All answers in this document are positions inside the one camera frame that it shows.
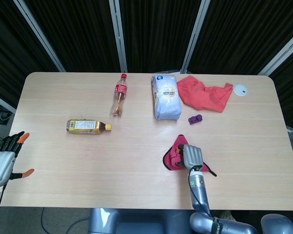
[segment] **red label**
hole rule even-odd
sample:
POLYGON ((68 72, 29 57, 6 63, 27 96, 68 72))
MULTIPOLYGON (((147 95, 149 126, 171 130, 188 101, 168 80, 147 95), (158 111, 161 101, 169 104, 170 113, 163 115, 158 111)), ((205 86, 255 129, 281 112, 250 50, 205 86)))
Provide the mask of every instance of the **red label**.
POLYGON ((127 93, 127 86, 125 86, 123 84, 117 84, 115 87, 115 92, 126 94, 127 93))

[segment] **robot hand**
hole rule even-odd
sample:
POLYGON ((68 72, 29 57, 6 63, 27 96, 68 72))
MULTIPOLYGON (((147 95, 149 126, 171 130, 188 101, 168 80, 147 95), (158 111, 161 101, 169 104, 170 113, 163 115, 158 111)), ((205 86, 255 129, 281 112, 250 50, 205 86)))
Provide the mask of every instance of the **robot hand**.
POLYGON ((34 172, 34 169, 30 169, 25 173, 12 173, 15 160, 28 137, 29 133, 20 132, 6 137, 0 143, 0 187, 3 186, 2 192, 0 192, 0 204, 3 192, 10 179, 25 178, 34 172))

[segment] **white disc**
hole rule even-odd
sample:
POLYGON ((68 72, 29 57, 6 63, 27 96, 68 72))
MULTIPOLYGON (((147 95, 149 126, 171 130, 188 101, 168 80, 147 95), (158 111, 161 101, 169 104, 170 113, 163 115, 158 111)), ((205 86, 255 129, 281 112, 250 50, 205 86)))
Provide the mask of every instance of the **white disc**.
POLYGON ((243 84, 236 84, 233 90, 238 96, 245 96, 248 94, 248 89, 243 84))

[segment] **white sticker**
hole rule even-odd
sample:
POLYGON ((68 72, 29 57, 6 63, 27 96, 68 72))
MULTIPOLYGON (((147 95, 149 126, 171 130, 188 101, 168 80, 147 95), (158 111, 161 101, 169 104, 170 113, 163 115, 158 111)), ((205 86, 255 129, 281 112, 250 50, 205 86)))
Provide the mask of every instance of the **white sticker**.
POLYGON ((76 121, 75 129, 94 129, 96 121, 76 121))

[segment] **plastic bottle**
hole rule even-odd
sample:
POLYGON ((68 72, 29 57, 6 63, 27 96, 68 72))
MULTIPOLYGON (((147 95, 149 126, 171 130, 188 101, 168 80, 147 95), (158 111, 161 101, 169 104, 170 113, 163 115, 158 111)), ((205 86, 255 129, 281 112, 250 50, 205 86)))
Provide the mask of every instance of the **plastic bottle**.
POLYGON ((127 93, 126 74, 121 75, 121 79, 117 82, 114 92, 113 105, 111 107, 111 116, 120 117, 123 112, 123 104, 127 93))
POLYGON ((70 119, 67 121, 66 130, 74 134, 101 134, 111 131, 112 125, 91 119, 70 119))

